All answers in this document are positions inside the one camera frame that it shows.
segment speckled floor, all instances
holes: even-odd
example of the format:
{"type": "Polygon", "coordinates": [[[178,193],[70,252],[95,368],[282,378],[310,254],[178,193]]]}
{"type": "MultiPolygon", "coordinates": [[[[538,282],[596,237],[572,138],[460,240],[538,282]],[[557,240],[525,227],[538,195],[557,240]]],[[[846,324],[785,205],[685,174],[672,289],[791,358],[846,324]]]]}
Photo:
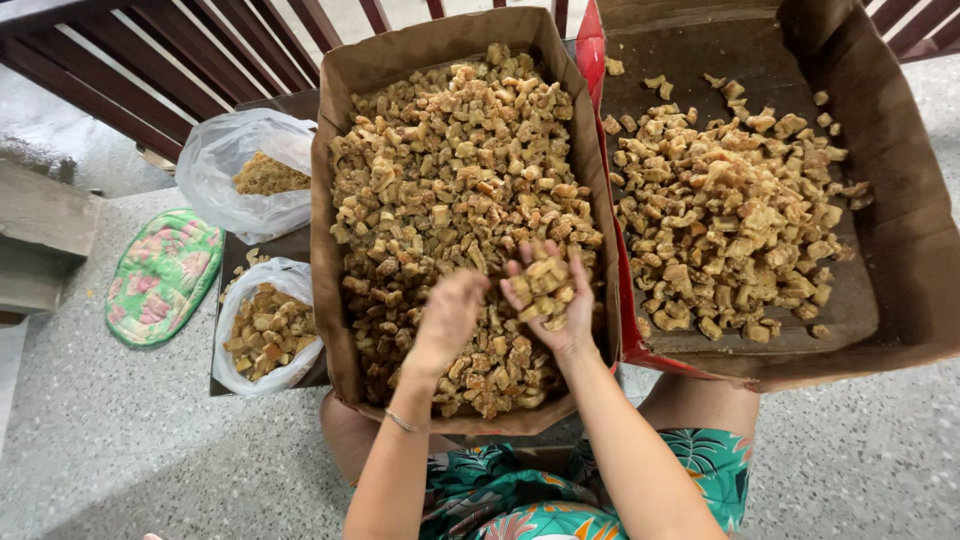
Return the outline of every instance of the speckled floor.
{"type": "MultiPolygon", "coordinates": [[[[960,57],[904,70],[958,208],[960,57]]],[[[108,201],[63,307],[31,319],[0,459],[0,538],[339,536],[349,493],[317,420],[325,389],[208,398],[212,294],[152,351],[102,323],[130,235],[183,204],[175,189],[108,201]]],[[[620,377],[639,402],[656,375],[625,366],[620,377]]],[[[958,386],[950,360],[765,396],[746,537],[955,538],[958,386]]],[[[574,417],[515,443],[579,432],[574,417]]]]}

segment green quilted mat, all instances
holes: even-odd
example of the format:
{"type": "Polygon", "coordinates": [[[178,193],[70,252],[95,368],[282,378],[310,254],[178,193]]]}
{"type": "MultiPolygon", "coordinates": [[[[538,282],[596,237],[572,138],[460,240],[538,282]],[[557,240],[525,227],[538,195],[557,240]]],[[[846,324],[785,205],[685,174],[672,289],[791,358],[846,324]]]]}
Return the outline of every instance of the green quilted mat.
{"type": "Polygon", "coordinates": [[[191,209],[150,220],[117,263],[104,310],[107,326],[137,347],[170,339],[213,284],[223,251],[220,229],[191,209]]]}

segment woman's right hand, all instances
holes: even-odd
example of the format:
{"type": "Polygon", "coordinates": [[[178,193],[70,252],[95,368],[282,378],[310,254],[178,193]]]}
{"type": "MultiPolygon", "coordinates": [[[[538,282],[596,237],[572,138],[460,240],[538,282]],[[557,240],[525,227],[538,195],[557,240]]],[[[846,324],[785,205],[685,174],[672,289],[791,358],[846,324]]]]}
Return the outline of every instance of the woman's right hand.
{"type": "MultiPolygon", "coordinates": [[[[543,247],[550,256],[555,257],[560,254],[560,249],[553,240],[547,240],[543,247]]],[[[520,244],[519,251],[523,266],[533,262],[533,246],[531,244],[520,244]]],[[[573,295],[573,300],[566,306],[566,324],[564,327],[557,331],[547,330],[543,327],[543,323],[546,322],[545,315],[537,316],[527,323],[527,326],[533,330],[540,341],[553,351],[553,355],[561,367],[564,367],[564,364],[571,358],[597,350],[593,343],[593,334],[590,328],[593,321],[593,291],[590,289],[587,269],[584,268],[584,264],[580,261],[576,252],[570,253],[569,265],[576,292],[573,295]]],[[[509,276],[516,276],[521,271],[522,267],[516,260],[507,263],[507,274],[509,276]]],[[[524,308],[523,303],[516,297],[509,281],[500,280],[500,288],[514,309],[520,311],[524,308]]]]}

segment brown cardboard box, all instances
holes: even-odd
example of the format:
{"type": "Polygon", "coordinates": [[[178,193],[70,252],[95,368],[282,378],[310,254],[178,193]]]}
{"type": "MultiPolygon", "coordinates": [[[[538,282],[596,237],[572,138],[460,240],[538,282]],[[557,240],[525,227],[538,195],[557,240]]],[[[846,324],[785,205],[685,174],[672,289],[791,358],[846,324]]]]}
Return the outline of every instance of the brown cardboard box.
{"type": "MultiPolygon", "coordinates": [[[[682,109],[698,108],[701,122],[709,119],[705,111],[730,118],[723,98],[698,81],[704,71],[744,85],[748,109],[769,104],[778,115],[797,112],[810,120],[817,113],[813,91],[826,90],[825,110],[842,124],[838,142],[850,150],[843,174],[870,181],[876,196],[846,229],[849,242],[858,240],[861,262],[832,265],[834,297],[826,320],[814,320],[835,333],[832,342],[812,341],[800,327],[765,348],[731,336],[724,345],[732,351],[724,353],[702,336],[677,335],[663,340],[663,356],[656,356],[639,345],[625,314],[624,361],[731,378],[768,392],[960,353],[960,284],[952,276],[960,268],[960,234],[910,88],[859,2],[598,0],[597,6],[606,50],[628,71],[604,81],[601,114],[650,107],[642,101],[650,96],[631,77],[660,73],[676,85],[672,99],[682,109]],[[841,279],[840,272],[847,274],[841,279]]],[[[621,287],[626,292],[629,285],[621,287]]],[[[632,300],[621,297],[625,311],[632,300]]]]}
{"type": "MultiPolygon", "coordinates": [[[[560,81],[574,98],[574,117],[568,125],[571,154],[568,161],[580,184],[592,190],[592,209],[604,234],[602,264],[607,309],[610,358],[620,353],[617,251],[610,192],[604,173],[604,158],[594,129],[594,112],[587,82],[567,56],[556,26],[547,10],[506,8],[458,15],[411,26],[338,47],[321,64],[321,109],[313,147],[313,218],[311,259],[317,328],[327,350],[327,368],[343,403],[361,413],[383,419],[383,409],[365,403],[365,391],[349,319],[343,307],[340,282],[343,253],[329,232],[336,209],[330,203],[330,172],[327,142],[344,135],[352,126],[350,94],[366,93],[404,79],[415,70],[450,64],[484,55],[493,42],[507,43],[515,52],[530,52],[542,59],[544,77],[560,81]]],[[[503,433],[530,435],[540,432],[575,409],[570,395],[544,402],[536,409],[498,414],[491,420],[479,416],[437,418],[432,430],[444,433],[503,433]]]]}

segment clear plastic bag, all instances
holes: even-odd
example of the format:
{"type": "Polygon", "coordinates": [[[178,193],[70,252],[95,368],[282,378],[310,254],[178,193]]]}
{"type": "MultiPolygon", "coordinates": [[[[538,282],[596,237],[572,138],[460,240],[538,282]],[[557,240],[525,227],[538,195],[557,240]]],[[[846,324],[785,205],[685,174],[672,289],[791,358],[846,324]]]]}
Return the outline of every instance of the clear plastic bag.
{"type": "Polygon", "coordinates": [[[233,317],[240,312],[241,301],[243,299],[251,300],[256,293],[256,286],[264,282],[270,282],[276,290],[285,292],[297,300],[313,306],[310,264],[307,262],[298,262],[283,257],[272,258],[267,262],[255,264],[230,286],[224,304],[220,309],[217,330],[214,332],[216,350],[213,354],[213,378],[234,394],[245,398],[258,398],[297,384],[306,375],[306,372],[313,367],[317,355],[324,347],[324,341],[318,335],[317,339],[294,356],[289,364],[276,368],[257,382],[250,381],[237,373],[233,366],[233,358],[224,349],[223,344],[230,339],[233,317]]]}
{"type": "Polygon", "coordinates": [[[270,109],[228,112],[197,125],[177,162],[177,186],[194,213],[249,245],[266,242],[310,221],[310,190],[241,195],[233,176],[256,151],[310,175],[317,123],[270,109]]]}

